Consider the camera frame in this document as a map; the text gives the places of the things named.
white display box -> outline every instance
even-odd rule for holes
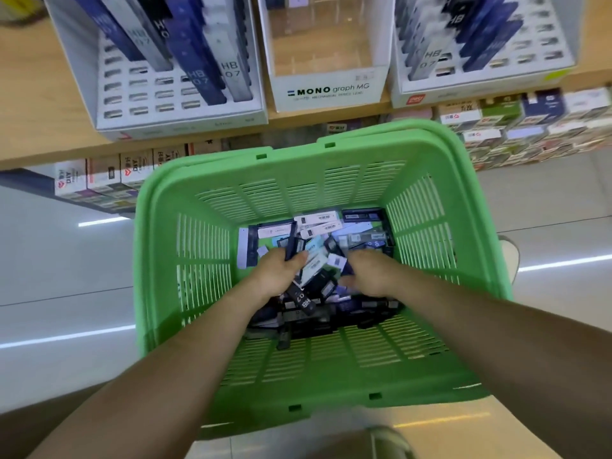
[[[263,125],[267,109],[253,9],[245,0],[253,99],[208,106],[185,73],[155,72],[127,61],[74,0],[45,0],[59,41],[95,129],[110,140],[157,138]]]
[[[438,62],[429,78],[410,81],[404,64],[406,55],[402,53],[396,30],[390,69],[393,107],[550,88],[576,66],[585,0],[541,0],[539,4],[533,0],[506,1],[519,3],[511,19],[522,19],[523,28],[479,71],[463,72],[462,65],[468,58],[459,57],[462,45],[453,41],[446,51],[450,59]],[[551,30],[541,32],[544,24],[547,29],[552,26]],[[555,38],[557,43],[542,45],[550,38]],[[448,68],[454,73],[436,75]]]
[[[395,0],[259,0],[278,112],[377,103],[389,71]]]

person's right arm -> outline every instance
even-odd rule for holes
[[[612,458],[612,333],[493,298],[373,250],[341,279],[401,301],[541,440],[564,459]]]

person's left arm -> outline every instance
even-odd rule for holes
[[[307,253],[274,248],[192,324],[104,386],[32,459],[183,458],[255,311],[284,292]]]

hand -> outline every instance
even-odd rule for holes
[[[340,278],[340,285],[373,297],[394,297],[402,281],[402,264],[375,250],[350,251],[348,262],[355,275]]]
[[[283,293],[295,278],[298,270],[306,265],[308,252],[302,251],[285,261],[284,248],[272,248],[259,260],[247,280],[265,300]]]

person's left hand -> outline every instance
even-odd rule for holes
[[[308,252],[302,251],[285,261],[284,248],[272,248],[245,279],[266,300],[278,296],[289,287],[298,270],[306,265]]]

